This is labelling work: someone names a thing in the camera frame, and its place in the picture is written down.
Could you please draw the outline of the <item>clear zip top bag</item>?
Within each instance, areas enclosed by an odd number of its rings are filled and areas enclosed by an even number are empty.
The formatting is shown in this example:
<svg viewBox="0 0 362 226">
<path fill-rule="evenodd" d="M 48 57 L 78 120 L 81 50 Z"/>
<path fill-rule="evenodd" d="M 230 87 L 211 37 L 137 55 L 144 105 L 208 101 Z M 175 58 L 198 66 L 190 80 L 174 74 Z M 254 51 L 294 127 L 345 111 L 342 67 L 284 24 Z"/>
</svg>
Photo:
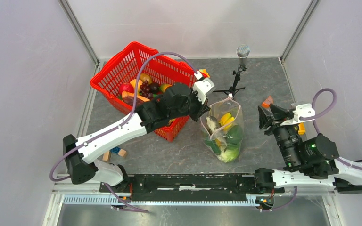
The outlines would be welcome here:
<svg viewBox="0 0 362 226">
<path fill-rule="evenodd" d="M 210 105 L 200 118 L 204 144 L 218 160 L 229 163 L 239 156 L 244 138 L 244 120 L 241 105 L 229 94 L 224 100 Z"/>
</svg>

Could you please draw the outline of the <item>yellow toy banana bunch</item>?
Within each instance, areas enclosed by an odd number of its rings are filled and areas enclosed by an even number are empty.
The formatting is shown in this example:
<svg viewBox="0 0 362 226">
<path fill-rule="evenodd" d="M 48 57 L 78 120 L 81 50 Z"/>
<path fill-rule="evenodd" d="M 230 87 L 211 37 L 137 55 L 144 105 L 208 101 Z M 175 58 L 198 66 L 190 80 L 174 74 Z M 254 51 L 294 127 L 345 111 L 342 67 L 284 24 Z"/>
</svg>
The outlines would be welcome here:
<svg viewBox="0 0 362 226">
<path fill-rule="evenodd" d="M 219 123 L 225 131 L 228 131 L 233 126 L 234 119 L 231 113 L 226 113 L 221 117 Z"/>
</svg>

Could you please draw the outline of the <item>green toy avocado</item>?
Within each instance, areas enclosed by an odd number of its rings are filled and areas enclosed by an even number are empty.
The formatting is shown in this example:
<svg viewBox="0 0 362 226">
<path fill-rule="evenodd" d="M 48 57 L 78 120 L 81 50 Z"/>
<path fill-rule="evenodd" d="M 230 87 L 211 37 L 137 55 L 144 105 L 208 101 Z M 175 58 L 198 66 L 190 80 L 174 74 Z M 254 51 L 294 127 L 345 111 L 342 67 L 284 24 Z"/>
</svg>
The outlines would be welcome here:
<svg viewBox="0 0 362 226">
<path fill-rule="evenodd" d="M 239 125 L 234 125 L 225 134 L 228 145 L 240 145 L 243 139 L 243 129 Z"/>
</svg>

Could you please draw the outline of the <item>dark green toy cucumber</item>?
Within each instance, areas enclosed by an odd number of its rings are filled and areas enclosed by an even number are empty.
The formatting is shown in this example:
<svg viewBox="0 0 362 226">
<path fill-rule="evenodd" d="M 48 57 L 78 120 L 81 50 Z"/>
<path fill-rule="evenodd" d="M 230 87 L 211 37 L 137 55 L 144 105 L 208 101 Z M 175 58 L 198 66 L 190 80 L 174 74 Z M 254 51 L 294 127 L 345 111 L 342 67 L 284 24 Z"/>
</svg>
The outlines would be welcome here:
<svg viewBox="0 0 362 226">
<path fill-rule="evenodd" d="M 220 155 L 222 153 L 219 146 L 216 144 L 215 141 L 213 141 L 213 140 L 205 140 L 204 139 L 204 143 L 205 143 L 206 146 L 208 146 L 213 151 L 213 153 L 215 155 Z"/>
</svg>

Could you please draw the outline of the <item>green toy cabbage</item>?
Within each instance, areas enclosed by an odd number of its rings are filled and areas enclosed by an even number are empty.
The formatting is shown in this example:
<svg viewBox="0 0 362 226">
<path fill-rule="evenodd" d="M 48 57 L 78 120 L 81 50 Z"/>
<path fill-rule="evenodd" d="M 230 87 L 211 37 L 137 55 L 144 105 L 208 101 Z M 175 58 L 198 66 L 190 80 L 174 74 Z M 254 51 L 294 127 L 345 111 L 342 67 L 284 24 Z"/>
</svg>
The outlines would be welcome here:
<svg viewBox="0 0 362 226">
<path fill-rule="evenodd" d="M 224 152 L 217 156 L 217 158 L 224 162 L 229 163 L 236 160 L 239 156 L 239 147 L 238 146 L 228 146 Z"/>
</svg>

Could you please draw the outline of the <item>red plastic shopping basket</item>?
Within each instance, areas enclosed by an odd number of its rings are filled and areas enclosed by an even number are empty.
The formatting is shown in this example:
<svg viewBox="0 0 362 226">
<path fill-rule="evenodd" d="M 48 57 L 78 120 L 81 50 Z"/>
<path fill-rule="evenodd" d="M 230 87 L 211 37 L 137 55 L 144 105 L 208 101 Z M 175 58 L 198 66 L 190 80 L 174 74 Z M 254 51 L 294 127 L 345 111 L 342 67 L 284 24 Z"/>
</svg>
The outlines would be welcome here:
<svg viewBox="0 0 362 226">
<path fill-rule="evenodd" d="M 136 104 L 139 92 L 134 89 L 133 93 L 123 92 L 119 94 L 119 86 L 130 83 L 133 79 L 139 79 L 141 73 L 146 73 L 156 82 L 183 83 L 192 88 L 197 81 L 194 73 L 197 71 L 184 57 L 180 62 L 172 59 L 172 52 L 159 52 L 146 47 L 138 42 L 130 43 L 124 50 L 117 53 L 91 79 L 91 86 L 99 91 L 116 109 L 127 116 L 138 107 Z M 153 132 L 161 135 L 169 141 L 178 134 L 189 116 L 184 116 L 169 121 L 168 125 Z"/>
</svg>

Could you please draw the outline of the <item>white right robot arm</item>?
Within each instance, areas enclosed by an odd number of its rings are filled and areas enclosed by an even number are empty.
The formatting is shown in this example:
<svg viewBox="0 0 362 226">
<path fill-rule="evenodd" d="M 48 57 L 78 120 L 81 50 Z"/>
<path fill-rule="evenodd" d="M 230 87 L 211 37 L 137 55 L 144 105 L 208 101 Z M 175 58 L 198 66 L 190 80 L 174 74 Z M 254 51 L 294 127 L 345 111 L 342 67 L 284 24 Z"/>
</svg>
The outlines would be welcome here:
<svg viewBox="0 0 362 226">
<path fill-rule="evenodd" d="M 340 194 L 362 194 L 362 160 L 340 157 L 337 145 L 319 133 L 304 141 L 299 124 L 313 121 L 311 104 L 285 109 L 274 104 L 258 106 L 259 129 L 275 137 L 285 167 L 281 170 L 259 168 L 253 185 L 259 192 L 285 187 L 322 187 Z"/>
</svg>

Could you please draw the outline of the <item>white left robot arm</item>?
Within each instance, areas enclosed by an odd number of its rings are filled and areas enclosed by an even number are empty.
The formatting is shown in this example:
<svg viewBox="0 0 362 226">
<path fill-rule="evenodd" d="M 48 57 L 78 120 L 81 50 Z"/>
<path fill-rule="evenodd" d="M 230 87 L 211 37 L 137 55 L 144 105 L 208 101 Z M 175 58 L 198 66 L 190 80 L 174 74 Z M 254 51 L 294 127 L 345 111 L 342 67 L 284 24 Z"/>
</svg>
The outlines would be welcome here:
<svg viewBox="0 0 362 226">
<path fill-rule="evenodd" d="M 161 95 L 143 102 L 121 120 L 84 137 L 68 135 L 63 138 L 63 154 L 68 178 L 75 185 L 89 180 L 104 182 L 116 191 L 129 187 L 129 179 L 119 165 L 110 165 L 98 158 L 109 149 L 136 137 L 141 137 L 168 125 L 172 119 L 189 116 L 198 121 L 209 111 L 207 96 L 215 85 L 204 79 L 190 88 L 175 83 Z"/>
</svg>

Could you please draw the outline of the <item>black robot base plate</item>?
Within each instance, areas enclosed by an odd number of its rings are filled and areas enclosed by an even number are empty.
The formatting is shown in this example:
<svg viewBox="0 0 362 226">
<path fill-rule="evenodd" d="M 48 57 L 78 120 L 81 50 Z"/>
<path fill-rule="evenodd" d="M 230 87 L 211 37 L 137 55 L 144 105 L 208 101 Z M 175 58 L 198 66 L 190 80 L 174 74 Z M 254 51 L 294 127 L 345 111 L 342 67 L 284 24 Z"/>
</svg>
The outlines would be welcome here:
<svg viewBox="0 0 362 226">
<path fill-rule="evenodd" d="M 134 174 L 111 187 L 117 195 L 130 193 L 132 201 L 244 201 L 246 194 L 272 194 L 259 187 L 252 174 Z"/>
</svg>

